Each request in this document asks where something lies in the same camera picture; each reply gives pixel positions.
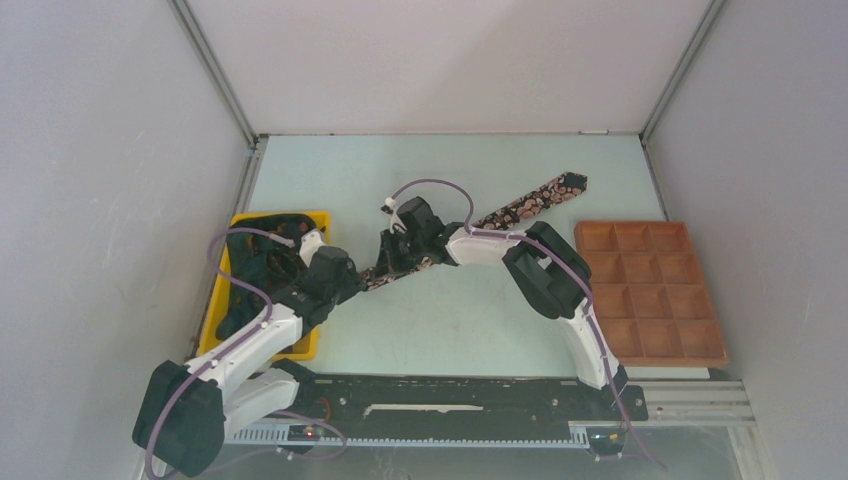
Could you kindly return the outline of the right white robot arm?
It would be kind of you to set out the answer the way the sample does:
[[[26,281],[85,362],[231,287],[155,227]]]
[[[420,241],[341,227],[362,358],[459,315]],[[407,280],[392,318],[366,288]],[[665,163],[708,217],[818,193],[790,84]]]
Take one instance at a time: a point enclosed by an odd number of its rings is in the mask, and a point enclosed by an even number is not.
[[[363,276],[376,289],[434,265],[505,267],[530,307],[559,324],[577,379],[585,385],[585,411],[606,418],[620,407],[624,376],[600,329],[591,269],[553,227],[545,222],[526,231],[484,230],[459,222],[392,226],[381,233],[377,264]]]

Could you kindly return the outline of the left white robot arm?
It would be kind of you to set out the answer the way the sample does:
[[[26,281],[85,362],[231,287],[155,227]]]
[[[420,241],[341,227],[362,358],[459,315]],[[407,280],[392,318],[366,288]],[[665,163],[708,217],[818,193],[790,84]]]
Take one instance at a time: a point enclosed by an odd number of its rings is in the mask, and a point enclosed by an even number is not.
[[[209,352],[186,363],[166,360],[151,374],[132,431],[144,451],[144,471],[157,478],[156,460],[170,474],[194,477],[211,466],[227,434],[285,409],[304,416],[315,388],[279,369],[258,369],[322,324],[363,290],[353,260],[326,244],[301,255],[306,269],[278,294],[262,293],[257,315]]]

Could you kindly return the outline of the pink rose floral tie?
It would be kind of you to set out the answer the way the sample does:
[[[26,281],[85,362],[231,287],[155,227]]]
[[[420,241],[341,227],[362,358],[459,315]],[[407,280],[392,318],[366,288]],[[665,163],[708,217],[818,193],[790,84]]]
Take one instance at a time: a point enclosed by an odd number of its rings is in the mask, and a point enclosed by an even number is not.
[[[506,231],[551,208],[583,194],[588,187],[588,177],[574,172],[564,172],[542,186],[513,200],[512,202],[480,217],[471,223],[474,228]],[[401,278],[423,271],[433,265],[429,258],[414,263],[411,267],[390,267],[387,260],[363,270],[360,275],[366,290],[373,291]]]

